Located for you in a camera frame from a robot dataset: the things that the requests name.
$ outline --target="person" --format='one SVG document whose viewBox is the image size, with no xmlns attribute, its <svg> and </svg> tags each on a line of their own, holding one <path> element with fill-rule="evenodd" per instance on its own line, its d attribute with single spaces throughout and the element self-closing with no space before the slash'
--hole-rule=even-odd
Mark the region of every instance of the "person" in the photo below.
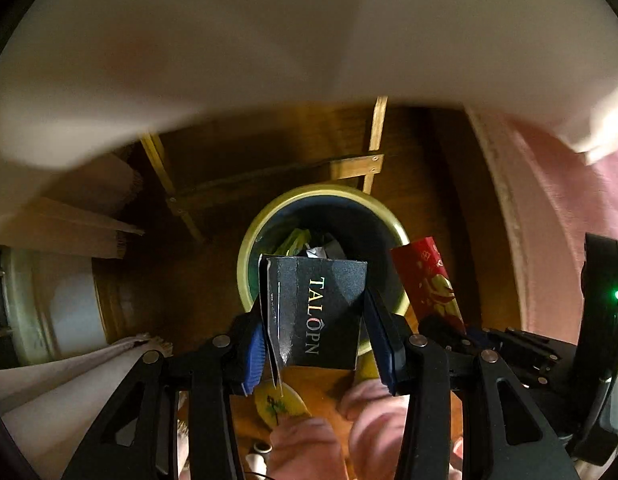
<svg viewBox="0 0 618 480">
<path fill-rule="evenodd" d="M 409 397 L 393 397 L 378 378 L 371 352 L 360 357 L 354 385 L 342 397 L 338 412 L 353 423 L 349 456 L 358 480 L 392 480 L 406 424 Z M 302 399 L 287 384 L 271 381 L 254 391 L 261 418 L 272 428 L 272 451 L 266 474 L 275 480 L 347 480 L 342 446 L 328 420 L 310 416 Z M 458 466 L 461 444 L 452 450 Z M 461 472 L 449 465 L 449 479 Z"/>
</svg>

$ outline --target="cardboard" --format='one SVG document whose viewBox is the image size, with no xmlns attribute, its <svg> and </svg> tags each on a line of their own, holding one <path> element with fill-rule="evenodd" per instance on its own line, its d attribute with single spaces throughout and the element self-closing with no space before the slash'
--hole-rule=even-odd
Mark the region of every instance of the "cardboard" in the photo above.
<svg viewBox="0 0 618 480">
<path fill-rule="evenodd" d="M 263 255 L 259 270 L 274 379 L 292 365 L 354 370 L 366 262 Z"/>
</svg>

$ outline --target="trash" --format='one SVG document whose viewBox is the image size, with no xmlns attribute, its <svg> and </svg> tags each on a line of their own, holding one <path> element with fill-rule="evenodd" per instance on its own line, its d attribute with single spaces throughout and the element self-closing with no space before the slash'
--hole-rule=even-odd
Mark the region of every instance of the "trash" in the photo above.
<svg viewBox="0 0 618 480">
<path fill-rule="evenodd" d="M 304 246 L 311 240 L 311 232 L 308 229 L 295 228 L 291 231 L 282 245 L 280 245 L 276 252 L 276 256 L 297 256 L 304 250 Z"/>
<path fill-rule="evenodd" d="M 391 257 L 418 321 L 437 313 L 466 333 L 454 289 L 432 237 L 391 250 Z"/>
<path fill-rule="evenodd" d="M 324 249 L 324 247 L 314 247 L 313 249 L 310 249 L 309 244 L 306 244 L 306 248 L 307 256 L 309 258 L 322 258 L 324 260 L 327 259 L 327 251 Z"/>
<path fill-rule="evenodd" d="M 346 260 L 345 251 L 342 250 L 340 243 L 328 233 L 324 236 L 325 238 L 330 238 L 330 240 L 323 245 L 327 258 L 329 260 Z"/>
<path fill-rule="evenodd" d="M 390 255 L 391 248 L 409 243 L 406 231 L 376 199 L 353 187 L 333 184 L 292 190 L 273 200 L 251 223 L 236 265 L 238 291 L 245 310 L 253 308 L 260 294 L 260 254 L 275 253 L 294 228 L 309 230 L 309 248 L 325 248 L 327 260 L 345 258 L 368 262 L 368 285 L 381 295 L 390 312 L 406 313 L 409 300 Z M 337 240 L 343 252 L 337 249 L 334 252 L 328 245 L 331 237 L 326 234 Z M 306 255 L 305 245 L 297 254 L 303 255 Z M 363 325 L 358 352 L 363 354 L 370 349 Z"/>
</svg>

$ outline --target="red paper wrapper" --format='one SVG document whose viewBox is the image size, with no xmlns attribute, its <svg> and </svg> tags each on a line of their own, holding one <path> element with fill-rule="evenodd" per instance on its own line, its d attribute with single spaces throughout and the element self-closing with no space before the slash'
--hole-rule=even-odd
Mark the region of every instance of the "red paper wrapper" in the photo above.
<svg viewBox="0 0 618 480">
<path fill-rule="evenodd" d="M 396 247 L 391 250 L 391 257 L 417 320 L 437 313 L 456 330 L 466 333 L 449 275 L 433 238 Z"/>
</svg>

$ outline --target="metal bolt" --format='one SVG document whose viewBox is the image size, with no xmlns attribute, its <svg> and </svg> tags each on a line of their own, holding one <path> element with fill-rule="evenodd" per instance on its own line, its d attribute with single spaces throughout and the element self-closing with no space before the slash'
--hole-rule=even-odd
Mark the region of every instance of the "metal bolt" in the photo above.
<svg viewBox="0 0 618 480">
<path fill-rule="evenodd" d="M 214 337 L 213 343 L 216 348 L 225 348 L 231 343 L 231 338 L 226 334 L 220 334 Z"/>
<path fill-rule="evenodd" d="M 493 350 L 483 350 L 480 352 L 482 357 L 487 363 L 494 363 L 498 360 L 498 353 Z"/>
<path fill-rule="evenodd" d="M 142 355 L 142 362 L 147 365 L 152 365 L 160 358 L 160 352 L 157 350 L 149 350 Z"/>
<path fill-rule="evenodd" d="M 409 336 L 409 343 L 411 343 L 413 346 L 419 346 L 420 348 L 422 348 L 423 346 L 426 346 L 428 340 L 422 334 L 413 334 Z"/>
</svg>

